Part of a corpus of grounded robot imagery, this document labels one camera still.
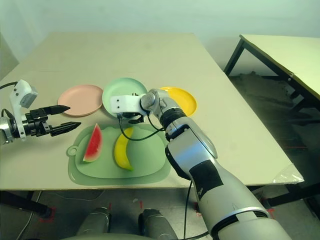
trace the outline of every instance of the plate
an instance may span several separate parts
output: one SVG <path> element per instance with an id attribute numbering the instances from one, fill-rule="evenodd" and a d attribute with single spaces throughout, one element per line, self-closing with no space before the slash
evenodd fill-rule
<path id="1" fill-rule="evenodd" d="M 164 86 L 160 89 L 167 91 L 187 116 L 191 116 L 196 111 L 197 101 L 188 91 L 175 86 Z"/>
<path id="2" fill-rule="evenodd" d="M 111 111 L 110 98 L 120 95 L 132 95 L 132 93 L 141 95 L 146 94 L 148 91 L 142 82 L 130 77 L 121 77 L 111 81 L 105 86 L 102 94 L 102 102 L 106 111 L 114 117 L 115 113 Z"/>
<path id="3" fill-rule="evenodd" d="M 70 116 L 86 116 L 102 106 L 102 93 L 102 89 L 95 85 L 77 85 L 61 94 L 58 105 L 70 107 L 64 112 Z"/>

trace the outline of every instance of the pink plate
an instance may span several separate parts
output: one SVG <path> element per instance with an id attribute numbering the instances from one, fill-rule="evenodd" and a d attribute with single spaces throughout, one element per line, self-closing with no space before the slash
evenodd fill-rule
<path id="1" fill-rule="evenodd" d="M 94 113 L 102 106 L 103 90 L 95 85 L 77 85 L 69 88 L 58 99 L 59 105 L 70 107 L 65 114 L 70 116 L 86 116 Z"/>

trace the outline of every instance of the tabletop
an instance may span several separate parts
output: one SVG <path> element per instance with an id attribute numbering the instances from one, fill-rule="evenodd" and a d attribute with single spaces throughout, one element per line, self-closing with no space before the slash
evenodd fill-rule
<path id="1" fill-rule="evenodd" d="M 241 34 L 320 100 L 320 38 Z"/>
<path id="2" fill-rule="evenodd" d="M 197 100 L 194 121 L 215 144 L 219 163 L 244 184 L 297 183 L 301 174 L 227 76 L 192 33 L 51 33 L 1 85 L 24 79 L 39 92 L 30 109 L 57 104 L 68 88 L 130 77 L 147 89 L 176 86 Z M 1 107 L 10 106 L 10 88 L 1 90 Z M 68 175 L 66 149 L 95 123 L 116 124 L 100 108 L 83 117 L 50 116 L 48 123 L 82 122 L 51 137 L 28 137 L 1 146 L 1 190 L 187 187 L 173 168 L 158 182 L 135 185 L 80 185 Z"/>

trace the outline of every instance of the floor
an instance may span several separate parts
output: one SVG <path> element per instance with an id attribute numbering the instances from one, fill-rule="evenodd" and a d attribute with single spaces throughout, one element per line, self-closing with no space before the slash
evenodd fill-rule
<path id="1" fill-rule="evenodd" d="M 282 82 L 264 79 L 254 73 L 233 77 L 231 81 L 300 170 L 305 178 L 301 185 L 320 181 L 320 139 L 317 137 L 320 135 L 320 124 L 297 126 L 286 122 L 288 110 L 294 104 L 288 97 L 292 89 Z M 319 113 L 308 109 L 299 113 L 299 117 L 307 114 L 317 116 Z M 263 195 L 265 198 L 286 192 L 282 185 L 265 186 L 254 191 L 257 196 Z M 182 238 L 186 195 L 187 189 L 44 191 L 39 201 L 56 208 L 54 219 L 51 222 L 42 222 L 34 215 L 21 239 L 58 240 L 74 236 L 86 215 L 96 207 L 110 208 L 112 233 L 131 234 L 138 233 L 138 215 L 144 208 L 159 209 L 167 217 L 177 236 Z M 187 237 L 206 231 L 201 214 L 195 210 L 194 202 L 195 195 L 192 190 L 187 213 Z M 0 213 L 2 239 L 15 240 L 28 220 L 29 213 L 7 206 L 1 206 Z M 320 221 L 303 200 L 279 205 L 271 214 L 293 240 L 320 239 Z"/>

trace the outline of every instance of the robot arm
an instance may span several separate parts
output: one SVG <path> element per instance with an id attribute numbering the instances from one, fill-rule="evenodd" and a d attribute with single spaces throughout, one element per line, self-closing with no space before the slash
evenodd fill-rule
<path id="1" fill-rule="evenodd" d="M 153 113 L 158 118 L 168 140 L 166 157 L 177 174 L 195 186 L 203 220 L 213 239 L 291 239 L 248 188 L 217 162 L 213 143 L 166 91 L 151 89 L 143 96 L 130 96 L 130 101 L 115 96 L 111 106 L 115 113 L 125 109 Z"/>
<path id="2" fill-rule="evenodd" d="M 42 107 L 21 114 L 21 108 L 28 109 L 37 95 L 37 90 L 22 79 L 14 86 L 9 96 L 13 115 L 4 109 L 7 117 L 0 116 L 0 146 L 12 143 L 14 139 L 18 138 L 25 141 L 27 136 L 40 137 L 46 134 L 57 136 L 67 133 L 81 124 L 81 122 L 66 122 L 60 126 L 48 125 L 48 115 L 61 114 L 70 109 L 70 107 L 63 105 Z"/>

